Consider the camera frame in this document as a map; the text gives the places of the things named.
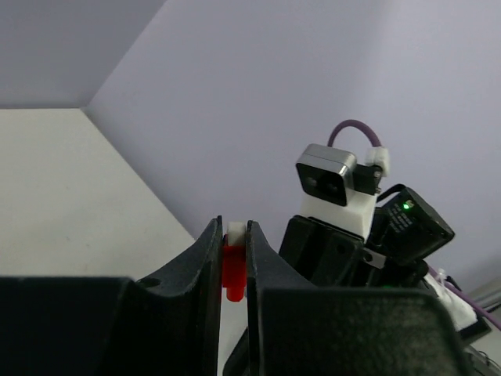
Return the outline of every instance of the gray wall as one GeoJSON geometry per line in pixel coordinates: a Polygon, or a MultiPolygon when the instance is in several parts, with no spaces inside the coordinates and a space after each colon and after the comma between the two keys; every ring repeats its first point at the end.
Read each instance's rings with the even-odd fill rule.
{"type": "Polygon", "coordinates": [[[0,107],[88,103],[165,0],[1,0],[0,107]]]}
{"type": "MultiPolygon", "coordinates": [[[[473,288],[499,274],[501,3],[193,2],[153,18],[87,109],[193,234],[258,220],[278,247],[294,162],[346,118],[390,148],[391,178],[457,232],[431,261],[473,288]]],[[[347,130],[337,144],[361,157],[347,130]]]]}

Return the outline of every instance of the purple cable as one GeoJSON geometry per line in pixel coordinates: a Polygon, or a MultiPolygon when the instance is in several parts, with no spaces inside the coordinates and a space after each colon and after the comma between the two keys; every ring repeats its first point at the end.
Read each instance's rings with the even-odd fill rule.
{"type": "MultiPolygon", "coordinates": [[[[428,265],[428,271],[433,278],[435,278],[435,279],[437,278],[438,273],[429,265],[428,265]]],[[[498,328],[498,330],[501,331],[501,323],[493,315],[491,315],[485,309],[480,307],[476,302],[473,301],[473,299],[471,299],[468,295],[464,294],[462,291],[459,291],[457,288],[455,288],[449,282],[444,281],[444,285],[451,292],[453,292],[455,295],[459,296],[460,298],[462,298],[462,300],[464,300],[466,303],[468,303],[475,310],[476,313],[478,313],[480,316],[485,317],[487,320],[489,320],[491,322],[492,325],[494,325],[495,327],[498,328]]]]}
{"type": "Polygon", "coordinates": [[[332,147],[332,145],[334,145],[334,140],[336,139],[339,132],[341,132],[343,129],[347,127],[357,128],[360,132],[366,135],[366,137],[369,139],[373,147],[381,146],[381,141],[379,140],[379,137],[377,137],[377,134],[371,129],[371,127],[369,127],[366,123],[362,123],[361,121],[358,120],[345,120],[339,123],[337,127],[334,128],[334,130],[330,134],[327,146],[332,147]]]}

